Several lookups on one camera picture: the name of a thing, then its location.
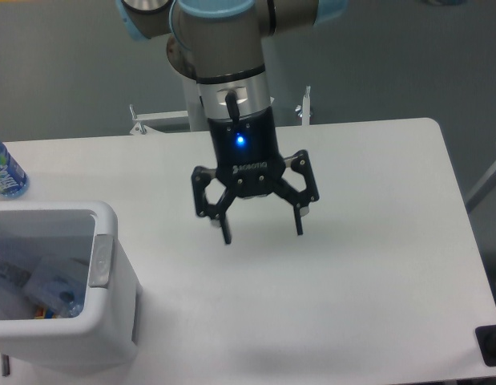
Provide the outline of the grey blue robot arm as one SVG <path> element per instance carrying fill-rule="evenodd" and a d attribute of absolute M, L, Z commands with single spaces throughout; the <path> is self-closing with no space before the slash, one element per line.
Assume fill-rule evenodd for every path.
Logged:
<path fill-rule="evenodd" d="M 237 198 L 276 194 L 296 220 L 320 198 L 307 151 L 282 156 L 268 88 L 262 41 L 340 16 L 344 1 L 119 1 L 135 40 L 167 36 L 173 69 L 196 85 L 216 154 L 215 168 L 191 177 L 199 217 L 230 244 L 227 211 Z"/>

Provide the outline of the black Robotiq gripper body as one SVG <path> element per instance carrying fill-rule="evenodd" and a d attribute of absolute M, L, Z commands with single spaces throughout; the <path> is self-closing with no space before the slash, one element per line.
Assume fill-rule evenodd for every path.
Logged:
<path fill-rule="evenodd" d="M 223 199 L 287 196 L 274 117 L 269 107 L 238 122 L 208 120 L 216 154 L 216 179 L 225 187 Z"/>

